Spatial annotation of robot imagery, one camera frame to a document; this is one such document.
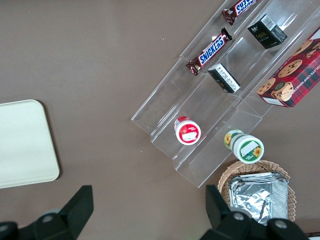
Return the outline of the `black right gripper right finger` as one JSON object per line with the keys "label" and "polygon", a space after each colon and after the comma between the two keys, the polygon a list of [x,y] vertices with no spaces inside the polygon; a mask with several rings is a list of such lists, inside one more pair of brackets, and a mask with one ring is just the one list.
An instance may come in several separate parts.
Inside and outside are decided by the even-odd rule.
{"label": "black right gripper right finger", "polygon": [[294,222],[273,218],[263,225],[240,211],[232,211],[215,185],[205,188],[205,206],[211,229],[202,240],[307,240]]}

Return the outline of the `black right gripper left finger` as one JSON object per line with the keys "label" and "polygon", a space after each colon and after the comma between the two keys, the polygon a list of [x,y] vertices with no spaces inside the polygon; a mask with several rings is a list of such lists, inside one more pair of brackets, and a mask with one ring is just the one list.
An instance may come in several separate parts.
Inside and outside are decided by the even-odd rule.
{"label": "black right gripper left finger", "polygon": [[2,240],[76,240],[94,211],[93,188],[83,185],[57,213],[47,213],[18,228],[14,221],[0,223]]}

